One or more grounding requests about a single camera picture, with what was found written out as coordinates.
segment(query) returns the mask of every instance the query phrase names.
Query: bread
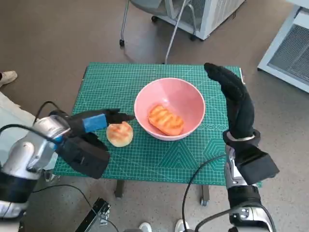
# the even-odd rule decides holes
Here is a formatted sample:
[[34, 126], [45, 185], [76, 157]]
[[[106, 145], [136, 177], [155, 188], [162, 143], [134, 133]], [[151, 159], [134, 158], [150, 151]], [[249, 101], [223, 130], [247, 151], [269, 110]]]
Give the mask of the bread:
[[133, 129], [127, 122], [110, 124], [106, 129], [106, 137], [116, 147], [126, 146], [133, 139]]
[[183, 119], [173, 114], [162, 105], [156, 105], [148, 114], [150, 124], [157, 127], [164, 134], [180, 135], [183, 130]]

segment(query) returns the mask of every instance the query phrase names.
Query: cable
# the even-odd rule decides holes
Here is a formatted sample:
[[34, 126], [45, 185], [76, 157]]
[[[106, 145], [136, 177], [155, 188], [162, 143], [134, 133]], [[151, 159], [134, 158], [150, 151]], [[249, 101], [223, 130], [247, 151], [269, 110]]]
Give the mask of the cable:
[[27, 127], [27, 126], [20, 125], [20, 124], [9, 124], [9, 125], [3, 126], [3, 127], [1, 127], [1, 129], [0, 129], [0, 134], [1, 134], [4, 130], [6, 130], [6, 129], [8, 129], [8, 128], [12, 128], [12, 127], [17, 127], [17, 128], [21, 128], [21, 129], [24, 129], [24, 130], [28, 130], [28, 131], [30, 131], [30, 132], [32, 132], [32, 133], [35, 133], [36, 135], [38, 135], [38, 136], [40, 136], [40, 137], [46, 139], [46, 140], [49, 141], [49, 142], [52, 142], [52, 143], [54, 143], [54, 144], [56, 144], [56, 145], [59, 145], [59, 144], [60, 144], [59, 142], [57, 142], [56, 140], [54, 140], [54, 139], [52, 139], [52, 138], [46, 136], [45, 134], [43, 134], [43, 133], [41, 133], [41, 132], [39, 132], [39, 131], [37, 131], [37, 130], [31, 128], [31, 127]]
[[194, 232], [198, 232], [198, 230], [199, 230], [204, 224], [206, 224], [207, 222], [209, 222], [209, 221], [211, 221], [211, 220], [214, 220], [214, 219], [216, 219], [216, 218], [218, 218], [218, 217], [221, 217], [221, 216], [223, 216], [223, 215], [225, 215], [225, 214], [232, 213], [233, 211], [235, 211], [235, 210], [237, 210], [237, 209], [239, 209], [239, 208], [241, 208], [241, 207], [245, 207], [245, 206], [256, 206], [256, 207], [262, 208], [262, 209], [265, 211], [265, 213], [267, 214], [267, 216], [269, 217], [270, 224], [271, 224], [271, 226], [272, 226], [272, 228], [273, 228], [273, 231], [276, 232], [275, 223], [274, 223], [274, 221], [273, 221], [273, 219], [272, 219], [270, 213], [268, 212], [268, 210], [267, 210], [263, 205], [258, 204], [258, 203], [252, 203], [252, 202], [242, 202], [242, 203], [240, 203], [240, 204], [234, 206], [233, 208], [230, 208], [230, 209], [227, 209], [227, 210], [222, 211], [222, 212], [220, 212], [220, 213], [214, 214], [214, 215], [212, 215], [212, 216], [210, 216], [210, 217], [208, 217], [208, 218], [202, 220], [202, 221], [195, 227]]
[[34, 125], [34, 123], [37, 121], [38, 117], [40, 116], [40, 113], [41, 113], [42, 109], [43, 109], [47, 104], [52, 104], [56, 109], [60, 110], [59, 106], [57, 106], [54, 102], [52, 102], [52, 101], [46, 101], [46, 102], [44, 102], [44, 103], [40, 106], [38, 112], [36, 113], [32, 125]]
[[[32, 193], [41, 192], [41, 191], [44, 191], [44, 190], [47, 190], [47, 189], [51, 189], [51, 188], [54, 188], [54, 187], [64, 187], [64, 186], [66, 186], [66, 187], [71, 187], [71, 188], [74, 188], [74, 189], [78, 190], [78, 191], [82, 194], [82, 196], [84, 197], [84, 199], [86, 200], [86, 202], [88, 203], [88, 205], [90, 206], [91, 210], [95, 213], [95, 215], [97, 215], [97, 216], [99, 217], [99, 215], [97, 214], [97, 212], [92, 208], [92, 206], [91, 206], [89, 200], [87, 199], [87, 197], [85, 196], [85, 194], [84, 194], [79, 188], [77, 188], [77, 187], [75, 187], [75, 186], [73, 186], [73, 185], [52, 185], [52, 186], [47, 186], [47, 187], [45, 187], [45, 188], [43, 188], [43, 189], [40, 189], [40, 190], [37, 190], [37, 191], [33, 191]], [[109, 223], [111, 223], [111, 225], [114, 226], [115, 230], [116, 230], [117, 232], [119, 232], [118, 228], [115, 226], [114, 223], [112, 223], [111, 221], [109, 221], [109, 220], [107, 220], [107, 219], [105, 219], [105, 220], [108, 221]]]
[[199, 171], [206, 166], [206, 164], [214, 161], [214, 160], [217, 160], [219, 158], [222, 158], [222, 157], [225, 157], [225, 155], [221, 155], [221, 156], [217, 156], [217, 157], [214, 157], [212, 159], [209, 159], [207, 161], [205, 161], [204, 163], [202, 163], [200, 165], [200, 167], [196, 170], [196, 172], [193, 174], [193, 176], [191, 177], [190, 181], [189, 181], [189, 184], [188, 184], [188, 187], [187, 189], [185, 190], [185, 193], [184, 193], [184, 196], [183, 196], [183, 206], [182, 206], [182, 215], [183, 215], [183, 226], [184, 226], [184, 231], [187, 231], [187, 227], [186, 227], [186, 224], [185, 224], [185, 218], [184, 218], [184, 205], [185, 205], [185, 200], [187, 198], [187, 194], [188, 194], [188, 191], [190, 189], [190, 186], [192, 184], [192, 182], [194, 181], [195, 177], [197, 176], [197, 174], [199, 173]]

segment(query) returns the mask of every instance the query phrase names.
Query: green cutting mat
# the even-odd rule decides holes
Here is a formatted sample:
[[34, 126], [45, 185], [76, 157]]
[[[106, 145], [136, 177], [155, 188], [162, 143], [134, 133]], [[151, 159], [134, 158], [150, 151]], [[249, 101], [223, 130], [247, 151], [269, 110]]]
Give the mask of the green cutting mat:
[[[239, 77], [240, 68], [227, 67]], [[225, 98], [217, 82], [210, 80], [202, 65], [90, 63], [86, 69], [73, 113], [102, 108], [121, 108], [133, 114], [135, 97], [149, 82], [177, 77], [192, 83], [206, 102], [202, 124], [188, 137], [164, 142], [153, 138], [137, 123], [130, 122], [134, 138], [130, 145], [113, 147], [105, 130], [97, 135], [108, 146], [110, 163], [104, 178], [188, 183], [199, 165], [225, 153], [222, 132], [227, 129]], [[204, 167], [196, 184], [225, 185], [221, 158]], [[58, 158], [54, 174], [82, 176]]]

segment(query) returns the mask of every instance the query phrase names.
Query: white shoe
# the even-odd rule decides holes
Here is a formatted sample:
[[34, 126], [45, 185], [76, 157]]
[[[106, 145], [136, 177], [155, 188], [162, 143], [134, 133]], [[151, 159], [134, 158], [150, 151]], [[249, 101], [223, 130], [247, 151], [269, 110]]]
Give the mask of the white shoe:
[[2, 72], [2, 78], [0, 80], [0, 87], [11, 83], [17, 78], [17, 73], [15, 71]]
[[148, 222], [144, 222], [140, 225], [139, 229], [143, 232], [152, 232], [151, 226]]
[[[189, 225], [188, 225], [187, 222], [185, 222], [185, 225], [186, 225], [187, 229], [189, 229]], [[175, 226], [175, 232], [183, 232], [183, 231], [184, 231], [183, 220], [179, 219], [176, 223], [176, 226]]]

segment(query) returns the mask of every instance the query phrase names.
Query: chair leg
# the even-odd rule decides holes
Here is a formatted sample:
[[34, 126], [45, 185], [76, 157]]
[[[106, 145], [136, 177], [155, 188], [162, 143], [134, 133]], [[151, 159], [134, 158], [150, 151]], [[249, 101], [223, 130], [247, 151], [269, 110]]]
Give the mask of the chair leg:
[[177, 19], [177, 22], [176, 22], [176, 25], [175, 25], [172, 37], [171, 37], [170, 42], [169, 42], [168, 51], [167, 51], [167, 53], [165, 55], [165, 61], [164, 61], [165, 64], [168, 63], [169, 52], [170, 52], [170, 49], [172, 48], [172, 44], [173, 44], [173, 41], [174, 41], [174, 38], [175, 38], [175, 34], [176, 34], [176, 31], [177, 31], [177, 28], [178, 28], [178, 23], [180, 21], [180, 18], [182, 17], [183, 9], [184, 9], [186, 3], [187, 3], [187, 1], [183, 0], [183, 5], [182, 5], [182, 8], [180, 9], [180, 12], [179, 12], [179, 15], [178, 15], [178, 19]]
[[195, 18], [194, 8], [190, 3], [187, 4], [187, 6], [190, 7], [190, 9], [191, 9], [192, 18], [193, 18], [193, 28], [194, 28], [193, 34], [196, 35], [196, 33], [197, 33], [197, 20]]
[[122, 21], [122, 27], [121, 27], [121, 34], [120, 34], [120, 37], [121, 37], [121, 40], [124, 41], [124, 31], [125, 31], [125, 25], [126, 25], [126, 15], [127, 15], [127, 11], [129, 9], [129, 3], [130, 3], [130, 0], [127, 1], [126, 3], [126, 10], [125, 10], [125, 15], [124, 15], [124, 19]]

